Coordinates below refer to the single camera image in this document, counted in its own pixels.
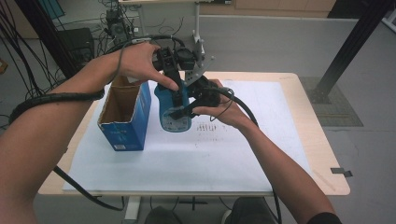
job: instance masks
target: floor mat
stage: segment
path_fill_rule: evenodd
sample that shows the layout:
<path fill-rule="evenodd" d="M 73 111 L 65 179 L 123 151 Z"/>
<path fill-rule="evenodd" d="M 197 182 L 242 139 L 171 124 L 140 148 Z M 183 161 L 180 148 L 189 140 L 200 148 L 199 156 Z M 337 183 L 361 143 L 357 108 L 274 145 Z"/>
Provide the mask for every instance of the floor mat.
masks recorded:
<path fill-rule="evenodd" d="M 313 90 L 320 77 L 300 77 L 305 91 Z M 311 104 L 323 127 L 362 127 L 363 124 L 341 90 L 335 85 L 329 93 L 329 104 Z"/>

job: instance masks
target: dark shirt sleeve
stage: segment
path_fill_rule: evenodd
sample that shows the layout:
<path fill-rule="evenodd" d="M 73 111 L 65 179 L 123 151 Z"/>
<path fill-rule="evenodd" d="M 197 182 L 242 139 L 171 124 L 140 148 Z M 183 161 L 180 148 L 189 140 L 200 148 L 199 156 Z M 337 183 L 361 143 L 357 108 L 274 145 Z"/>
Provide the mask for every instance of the dark shirt sleeve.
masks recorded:
<path fill-rule="evenodd" d="M 319 213 L 312 217 L 307 224 L 342 224 L 340 218 L 333 213 Z"/>

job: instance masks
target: black pole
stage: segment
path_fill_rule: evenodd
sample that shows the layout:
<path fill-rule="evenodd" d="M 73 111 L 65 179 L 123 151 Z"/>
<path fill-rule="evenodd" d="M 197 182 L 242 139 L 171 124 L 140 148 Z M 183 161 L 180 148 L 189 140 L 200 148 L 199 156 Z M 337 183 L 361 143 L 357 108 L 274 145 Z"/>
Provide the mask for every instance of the black pole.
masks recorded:
<path fill-rule="evenodd" d="M 326 73 L 313 89 L 308 91 L 311 103 L 328 103 L 327 96 L 337 80 L 343 75 L 353 58 L 389 10 L 394 0 L 372 0 L 366 11 L 340 48 Z"/>
<path fill-rule="evenodd" d="M 15 0 L 38 37 L 43 41 L 53 60 L 58 64 L 66 78 L 72 77 L 78 68 L 73 63 L 66 46 L 56 33 L 50 16 L 38 0 Z"/>

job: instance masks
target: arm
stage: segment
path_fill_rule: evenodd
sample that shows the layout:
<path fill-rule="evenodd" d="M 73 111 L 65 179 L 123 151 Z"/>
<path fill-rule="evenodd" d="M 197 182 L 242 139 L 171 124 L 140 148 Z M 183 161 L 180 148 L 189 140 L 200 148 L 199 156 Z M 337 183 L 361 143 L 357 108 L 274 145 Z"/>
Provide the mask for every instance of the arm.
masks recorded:
<path fill-rule="evenodd" d="M 177 90 L 177 84 L 152 66 L 157 47 L 148 43 L 124 50 L 120 73 L 155 80 Z M 90 61 L 59 86 L 57 92 L 97 92 L 116 74 L 120 52 Z M 0 223 L 33 223 L 33 199 L 64 154 L 91 102 L 40 105 L 16 119 L 0 136 Z"/>
<path fill-rule="evenodd" d="M 221 101 L 227 102 L 228 99 L 222 96 Z M 193 112 L 216 117 L 227 105 L 196 107 Z M 242 113 L 236 103 L 218 119 L 232 125 L 246 137 L 274 190 L 298 223 L 307 223 L 311 217 L 322 212 L 334 213 L 330 201 L 314 180 Z"/>

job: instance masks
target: forearm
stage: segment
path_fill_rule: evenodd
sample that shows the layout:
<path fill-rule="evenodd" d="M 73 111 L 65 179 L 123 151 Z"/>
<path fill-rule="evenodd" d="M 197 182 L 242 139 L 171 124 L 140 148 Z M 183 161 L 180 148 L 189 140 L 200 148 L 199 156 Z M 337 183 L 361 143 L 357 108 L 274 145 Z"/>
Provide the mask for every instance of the forearm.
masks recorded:
<path fill-rule="evenodd" d="M 306 223 L 321 212 L 334 213 L 315 181 L 253 122 L 241 122 L 238 129 L 249 142 L 277 195 L 298 223 Z"/>
<path fill-rule="evenodd" d="M 103 60 L 92 60 L 52 93 L 101 90 L 113 75 L 103 65 Z M 9 126 L 0 136 L 0 199 L 33 200 L 38 188 L 65 153 L 91 103 L 39 105 L 27 110 Z"/>

